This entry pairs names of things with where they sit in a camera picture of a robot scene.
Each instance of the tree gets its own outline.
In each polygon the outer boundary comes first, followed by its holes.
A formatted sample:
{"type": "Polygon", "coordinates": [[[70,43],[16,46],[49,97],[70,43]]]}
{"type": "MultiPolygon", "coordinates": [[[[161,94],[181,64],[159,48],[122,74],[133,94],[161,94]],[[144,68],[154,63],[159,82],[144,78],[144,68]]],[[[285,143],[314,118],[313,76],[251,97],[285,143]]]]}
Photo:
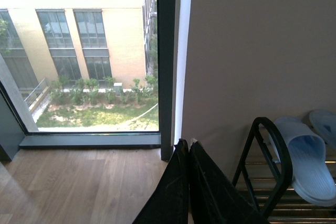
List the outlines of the tree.
{"type": "Polygon", "coordinates": [[[2,53],[7,49],[7,25],[6,21],[0,19],[0,52],[2,53]]]}

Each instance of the yellow brick building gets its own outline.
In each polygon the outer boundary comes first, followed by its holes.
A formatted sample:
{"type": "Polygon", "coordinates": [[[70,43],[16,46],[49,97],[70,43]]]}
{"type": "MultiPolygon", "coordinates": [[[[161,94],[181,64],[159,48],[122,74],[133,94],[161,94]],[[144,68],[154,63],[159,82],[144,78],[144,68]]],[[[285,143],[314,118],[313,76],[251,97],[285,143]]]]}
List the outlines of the yellow brick building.
{"type": "Polygon", "coordinates": [[[22,92],[61,75],[129,88],[149,71],[153,16],[155,0],[0,0],[2,57],[22,92]]]}

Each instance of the white slipper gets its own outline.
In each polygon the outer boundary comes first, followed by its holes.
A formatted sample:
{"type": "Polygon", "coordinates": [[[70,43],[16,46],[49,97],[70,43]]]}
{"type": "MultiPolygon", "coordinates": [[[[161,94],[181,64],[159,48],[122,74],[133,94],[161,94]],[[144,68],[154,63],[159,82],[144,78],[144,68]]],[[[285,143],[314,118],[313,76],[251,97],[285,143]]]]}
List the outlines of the white slipper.
{"type": "Polygon", "coordinates": [[[336,114],[327,110],[313,110],[309,120],[316,132],[336,150],[336,114]]]}
{"type": "MultiPolygon", "coordinates": [[[[335,205],[336,186],[325,164],[323,139],[292,116],[281,117],[274,124],[288,148],[293,165],[292,187],[297,194],[317,206],[335,205]]],[[[270,141],[279,157],[271,137],[270,141]]]]}

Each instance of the building window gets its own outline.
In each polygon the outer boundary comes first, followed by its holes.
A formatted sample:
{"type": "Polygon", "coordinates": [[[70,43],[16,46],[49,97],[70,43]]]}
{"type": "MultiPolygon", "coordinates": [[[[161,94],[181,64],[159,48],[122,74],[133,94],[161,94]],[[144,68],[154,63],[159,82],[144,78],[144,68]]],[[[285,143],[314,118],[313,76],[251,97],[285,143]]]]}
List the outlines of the building window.
{"type": "Polygon", "coordinates": [[[68,24],[63,11],[38,11],[37,15],[49,48],[73,48],[68,24]]]}
{"type": "Polygon", "coordinates": [[[75,12],[83,48],[107,48],[101,12],[75,12]]]}
{"type": "Polygon", "coordinates": [[[0,23],[3,21],[7,38],[0,41],[0,52],[13,76],[13,79],[21,92],[33,90],[38,85],[36,76],[30,65],[26,51],[23,49],[20,38],[13,25],[9,13],[0,11],[0,23]]]}
{"type": "Polygon", "coordinates": [[[98,80],[101,86],[105,77],[112,76],[109,57],[85,57],[85,61],[90,78],[98,80]]]}
{"type": "Polygon", "coordinates": [[[64,12],[38,11],[37,15],[58,75],[67,76],[74,84],[81,74],[64,12]]]}
{"type": "Polygon", "coordinates": [[[89,76],[104,84],[112,73],[101,12],[75,11],[75,17],[89,76]]]}

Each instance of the hardwood floor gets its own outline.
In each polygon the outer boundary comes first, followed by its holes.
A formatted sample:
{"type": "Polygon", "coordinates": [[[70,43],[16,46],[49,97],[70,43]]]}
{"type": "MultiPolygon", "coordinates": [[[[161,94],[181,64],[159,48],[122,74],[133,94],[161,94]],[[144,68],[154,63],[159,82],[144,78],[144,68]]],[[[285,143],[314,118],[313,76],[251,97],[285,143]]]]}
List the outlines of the hardwood floor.
{"type": "Polygon", "coordinates": [[[0,224],[132,223],[167,163],[160,150],[20,150],[0,164],[0,224]]]}

